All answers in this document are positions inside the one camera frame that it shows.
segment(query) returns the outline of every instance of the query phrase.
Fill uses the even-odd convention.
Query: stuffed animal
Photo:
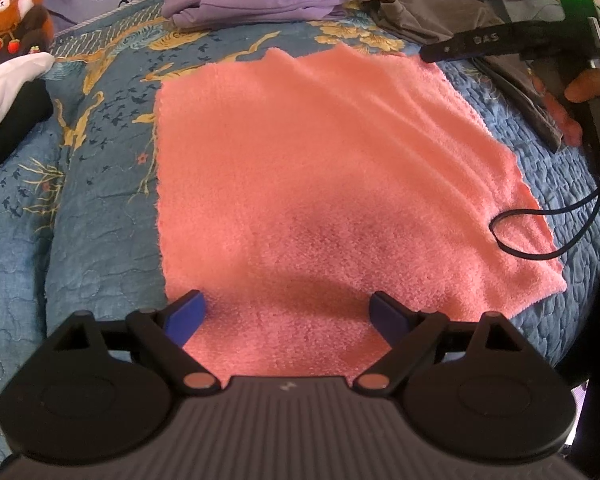
[[[42,1],[0,0],[0,63],[48,50],[53,25]]]

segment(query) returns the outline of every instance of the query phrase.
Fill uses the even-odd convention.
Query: bedspread
[[[143,0],[60,36],[53,47],[58,62],[46,76],[55,114],[0,169],[0,389],[70,312],[86,308],[113,319],[164,306],[154,144],[154,96],[162,81],[207,62],[258,59],[272,46],[293,56],[339,41],[376,54],[416,49],[355,8],[337,22],[194,33],[171,30],[159,11],[160,0]],[[589,192],[593,179],[580,152],[551,154],[468,63],[440,67],[491,133],[516,153],[541,205],[562,206]],[[195,117],[190,124],[206,128]],[[194,182],[190,193],[195,200]],[[586,214],[549,219],[558,246]],[[568,290],[513,319],[552,363],[573,341],[592,300],[600,273],[600,216],[562,260]],[[6,449],[0,436],[0,460]]]

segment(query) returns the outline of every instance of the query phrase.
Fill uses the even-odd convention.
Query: quilted fabric
[[[486,76],[468,62],[441,63],[440,68],[480,112],[494,137],[516,154],[523,176],[542,208],[564,207],[595,189],[582,153],[568,148],[551,154],[520,112],[499,97]],[[591,209],[592,205],[588,205],[571,214],[548,217],[558,247],[571,240]],[[593,301],[596,278],[600,275],[600,214],[580,243],[562,256],[562,262],[567,290],[530,306],[511,320],[552,364],[569,349]]]
[[[145,0],[58,39],[58,62],[46,76],[56,113],[0,169],[0,389],[45,332],[72,311],[117,319],[135,308],[164,306],[153,115],[162,80],[206,62],[257,59],[270,46],[293,56],[338,41],[362,52],[414,52],[356,9],[339,22],[185,34],[166,26],[159,7],[159,0]],[[493,135],[518,155],[541,204],[561,206],[587,193],[593,181],[577,150],[545,150],[490,80],[468,64],[441,68]],[[205,128],[195,117],[190,121],[192,128]],[[41,179],[46,182],[36,184]],[[195,200],[194,183],[190,193]],[[550,219],[558,245],[585,215]],[[589,309],[600,273],[600,216],[563,259],[568,290],[513,320],[552,363]],[[0,460],[5,453],[0,434]]]
[[[0,390],[45,336],[49,199],[64,181],[59,152],[58,133],[39,125],[0,167]],[[0,461],[5,450],[0,432]]]

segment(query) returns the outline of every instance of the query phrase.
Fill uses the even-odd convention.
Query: finger
[[[566,108],[551,94],[545,94],[542,98],[542,102],[544,103],[547,113],[554,118],[554,121],[558,126],[566,124],[571,119]]]
[[[533,86],[536,89],[536,92],[538,92],[538,94],[540,94],[541,96],[544,96],[544,94],[546,92],[546,87],[544,86],[544,83],[542,82],[542,80],[537,75],[532,74],[531,82],[533,83]]]
[[[580,126],[580,123],[570,118],[566,123],[559,126],[564,134],[566,145],[576,147],[582,145],[582,126]]]
[[[600,69],[590,68],[574,79],[564,91],[572,103],[583,103],[600,96]]]

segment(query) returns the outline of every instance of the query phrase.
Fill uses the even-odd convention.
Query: pink object
[[[565,289],[559,261],[497,248],[489,220],[538,203],[516,157],[419,57],[270,48],[165,81],[157,114],[166,292],[205,294],[186,349],[222,380],[352,378],[388,349],[368,322],[375,290],[477,320]],[[499,232],[555,249],[542,218]]]

